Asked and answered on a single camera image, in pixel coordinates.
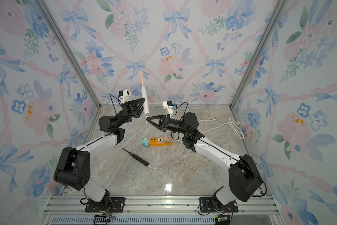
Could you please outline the teal charger adapter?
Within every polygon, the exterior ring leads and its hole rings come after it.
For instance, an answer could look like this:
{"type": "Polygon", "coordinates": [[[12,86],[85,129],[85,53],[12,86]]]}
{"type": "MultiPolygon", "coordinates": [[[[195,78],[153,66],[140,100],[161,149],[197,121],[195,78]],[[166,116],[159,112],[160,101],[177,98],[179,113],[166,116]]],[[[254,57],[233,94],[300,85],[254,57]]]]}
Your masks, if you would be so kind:
{"type": "Polygon", "coordinates": [[[142,143],[143,146],[145,146],[147,148],[150,146],[150,141],[147,138],[143,138],[141,140],[141,143],[142,143]]]}

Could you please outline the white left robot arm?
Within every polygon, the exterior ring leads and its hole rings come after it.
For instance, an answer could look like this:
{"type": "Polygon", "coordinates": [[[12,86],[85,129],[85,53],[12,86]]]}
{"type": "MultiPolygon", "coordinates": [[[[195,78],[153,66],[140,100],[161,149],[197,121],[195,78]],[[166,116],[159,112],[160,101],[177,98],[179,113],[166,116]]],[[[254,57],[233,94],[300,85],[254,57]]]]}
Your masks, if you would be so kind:
{"type": "Polygon", "coordinates": [[[99,119],[103,136],[75,148],[64,148],[54,173],[54,181],[78,191],[83,189],[88,204],[99,211],[107,211],[111,206],[109,191],[91,178],[91,161],[123,140],[125,129],[120,127],[131,122],[132,118],[139,118],[144,111],[144,103],[144,98],[122,103],[121,111],[99,119]]]}

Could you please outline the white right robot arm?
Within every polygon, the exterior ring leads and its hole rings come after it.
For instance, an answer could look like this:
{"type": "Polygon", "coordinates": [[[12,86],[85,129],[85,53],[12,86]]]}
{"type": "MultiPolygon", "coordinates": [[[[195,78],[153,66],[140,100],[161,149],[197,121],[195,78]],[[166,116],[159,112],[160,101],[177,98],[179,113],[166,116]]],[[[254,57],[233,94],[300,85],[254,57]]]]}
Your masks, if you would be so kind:
{"type": "Polygon", "coordinates": [[[213,206],[224,211],[229,203],[240,200],[247,202],[262,185],[266,185],[259,174],[253,158],[247,154],[240,156],[214,144],[199,130],[199,122],[194,113],[186,113],[182,119],[172,119],[170,115],[147,117],[147,122],[163,132],[183,134],[184,146],[201,154],[219,165],[228,176],[229,184],[212,195],[213,206]]]}

